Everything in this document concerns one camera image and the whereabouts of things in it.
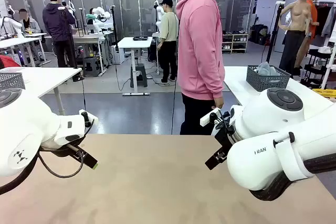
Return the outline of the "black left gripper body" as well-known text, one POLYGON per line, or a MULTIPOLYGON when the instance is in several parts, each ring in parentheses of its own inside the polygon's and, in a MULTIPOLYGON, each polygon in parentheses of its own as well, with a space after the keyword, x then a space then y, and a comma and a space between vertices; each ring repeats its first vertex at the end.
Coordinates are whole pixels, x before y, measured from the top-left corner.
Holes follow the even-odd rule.
POLYGON ((81 149, 79 146, 71 144, 64 145, 63 152, 65 156, 70 156, 76 160, 85 159, 88 155, 88 153, 83 149, 81 149))

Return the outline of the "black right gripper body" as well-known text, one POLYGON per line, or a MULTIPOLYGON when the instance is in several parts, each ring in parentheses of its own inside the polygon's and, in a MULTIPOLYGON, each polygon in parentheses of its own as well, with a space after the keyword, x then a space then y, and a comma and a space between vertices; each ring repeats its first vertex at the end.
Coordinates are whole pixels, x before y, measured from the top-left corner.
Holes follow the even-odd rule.
POLYGON ((232 126, 214 127, 214 137, 221 145, 220 149, 214 153, 214 156, 227 156, 229 150, 236 142, 233 136, 234 133, 232 126))

